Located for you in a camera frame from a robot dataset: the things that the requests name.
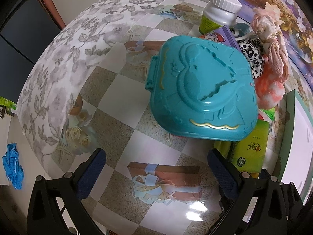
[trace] ribbed cap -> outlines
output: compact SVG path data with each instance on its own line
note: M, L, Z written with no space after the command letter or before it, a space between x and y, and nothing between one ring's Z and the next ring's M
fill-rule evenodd
M217 7L236 13L241 9L241 3L238 0L210 0L213 5Z

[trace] purple package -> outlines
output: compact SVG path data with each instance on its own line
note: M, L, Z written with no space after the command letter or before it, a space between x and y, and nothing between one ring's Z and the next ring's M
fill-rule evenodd
M206 34L201 35L199 38L205 39L205 40L211 40L214 42L223 43L227 46L231 46L233 48L236 48L237 50L240 50L234 35L228 28L228 26L222 26L218 29L215 29L214 31L208 32Z

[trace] metal screw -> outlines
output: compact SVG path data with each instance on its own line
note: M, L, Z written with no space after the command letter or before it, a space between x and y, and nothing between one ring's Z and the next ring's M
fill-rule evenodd
M271 176L271 180L272 180L273 182L277 182L277 181L278 181L277 177L275 177L275 176Z
M69 179L69 178L72 177L72 175L73 175L73 173L70 172L70 171L68 171L68 172L66 172L66 173L64 174L64 177L65 177L66 179Z
M42 178L43 178L42 175L38 175L38 176L36 177L36 181L40 181L40 180L42 180Z
M248 172L243 172L242 174L241 174L241 176L243 177L243 178L245 178L245 179L248 179L249 177L250 177L250 174L248 173Z

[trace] plastic bottle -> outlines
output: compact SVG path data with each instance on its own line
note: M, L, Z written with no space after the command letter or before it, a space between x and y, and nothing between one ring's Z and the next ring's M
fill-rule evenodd
M204 8L199 32L205 34L224 25L234 26L240 9L238 0L210 0Z

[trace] bottle label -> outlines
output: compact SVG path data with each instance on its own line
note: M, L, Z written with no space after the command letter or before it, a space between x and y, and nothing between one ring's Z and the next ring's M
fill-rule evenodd
M217 28L221 27L219 24L212 22L206 16L202 15L201 23L199 26L199 32L201 34L206 34Z

